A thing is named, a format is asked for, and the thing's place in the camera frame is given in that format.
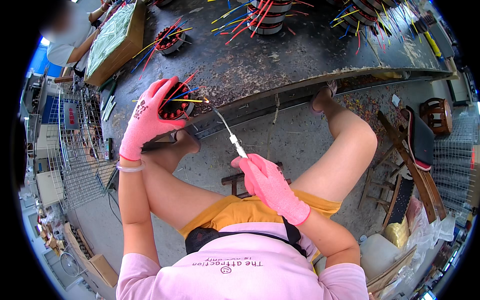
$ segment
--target bare leg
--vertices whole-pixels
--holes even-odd
[[[323,110],[335,139],[327,152],[290,187],[329,201],[343,201],[372,161],[377,137],[359,116],[332,99],[324,87],[313,108]]]
[[[188,153],[198,152],[198,145],[184,130],[177,133],[177,142],[166,148],[142,155],[143,170],[150,210],[175,229],[181,229],[204,209],[225,196],[177,179],[172,173]]]

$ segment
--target person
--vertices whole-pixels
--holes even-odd
[[[335,81],[310,102],[314,114],[323,111],[335,139],[328,151],[290,186],[272,162],[256,154],[237,157],[231,164],[245,173],[245,187],[254,194],[245,199],[172,175],[184,155],[200,150],[182,129],[184,120],[158,117],[160,102],[177,82],[175,76],[150,85],[121,142],[124,256],[117,299],[368,299],[358,243],[329,217],[370,164],[377,139],[366,122],[333,100]],[[174,130],[174,144],[141,153],[144,143]],[[160,266],[150,212],[186,238],[190,254],[173,266]],[[317,249],[326,256],[319,276],[311,263]]]
[[[57,17],[40,28],[41,35],[50,44],[47,59],[61,67],[73,67],[75,74],[82,78],[87,66],[90,47],[100,32],[98,20],[109,8],[104,2],[93,12],[86,12],[77,3],[61,2]]]

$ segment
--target rusty table top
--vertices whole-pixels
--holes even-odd
[[[233,7],[244,0],[231,0]],[[199,70],[190,87],[204,85],[207,88],[192,93],[191,98],[206,96],[216,107],[243,104],[274,93],[309,86],[328,79],[345,78],[362,74],[388,71],[424,71],[447,74],[448,69],[440,63],[425,38],[412,39],[405,21],[398,22],[402,28],[404,42],[390,37],[390,45],[384,37],[385,53],[373,35],[365,38],[360,33],[360,50],[357,55],[358,38],[346,36],[341,26],[331,28],[330,20],[338,9],[326,1],[316,1],[315,8],[295,4],[292,10],[308,13],[287,17],[280,32],[250,38],[251,31],[241,33],[230,44],[225,43],[231,35],[217,35],[212,29],[241,16],[246,8],[240,8],[229,18],[211,24],[228,11],[226,1],[175,0],[162,7],[148,6],[146,14],[144,45],[150,44],[164,28],[175,24],[178,18],[189,20],[186,26],[195,27],[186,32],[186,40],[179,51],[163,56],[154,53],[145,71],[145,61],[133,72],[147,50],[124,65],[126,72],[117,80],[115,91],[117,105],[110,118],[102,124],[104,137],[113,138],[113,149],[117,156],[127,122],[135,102],[148,86],[158,79],[178,76],[185,80]],[[210,109],[197,105],[192,118],[210,114]]]

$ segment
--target sandal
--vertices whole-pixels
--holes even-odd
[[[193,140],[197,143],[197,145],[198,145],[198,152],[200,152],[200,150],[202,149],[202,143],[200,142],[199,139],[197,139],[197,137],[196,137],[195,134],[193,133],[193,125],[187,126],[187,127],[183,128],[183,130],[185,130],[185,131],[193,138]],[[175,142],[177,141],[177,132],[179,132],[179,131],[175,131],[175,132],[172,134],[172,137],[173,137],[173,139],[175,140]]]
[[[322,86],[320,89],[318,89],[318,92],[313,95],[312,99],[310,100],[310,102],[308,103],[308,108],[310,109],[310,112],[314,115],[314,116],[321,116],[323,115],[323,110],[315,110],[313,108],[313,101],[315,100],[315,98],[317,98],[317,95],[318,93],[320,92],[320,90],[324,87],[328,87],[330,89],[330,92],[332,92],[332,98],[335,97],[335,94],[336,94],[336,90],[337,90],[337,85],[336,85],[336,81],[335,80],[329,80],[326,82],[327,84]]]

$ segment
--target pink glove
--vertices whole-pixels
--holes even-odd
[[[280,168],[257,154],[248,154],[249,159],[240,156],[232,160],[232,167],[240,167],[245,173],[245,187],[252,195],[292,225],[300,225],[310,214],[310,206],[297,196],[288,186]]]
[[[128,127],[123,135],[120,156],[127,160],[139,160],[142,146],[157,135],[185,127],[185,120],[167,121],[158,116],[158,108],[169,90],[179,81],[177,76],[155,81],[144,91],[133,109]]]

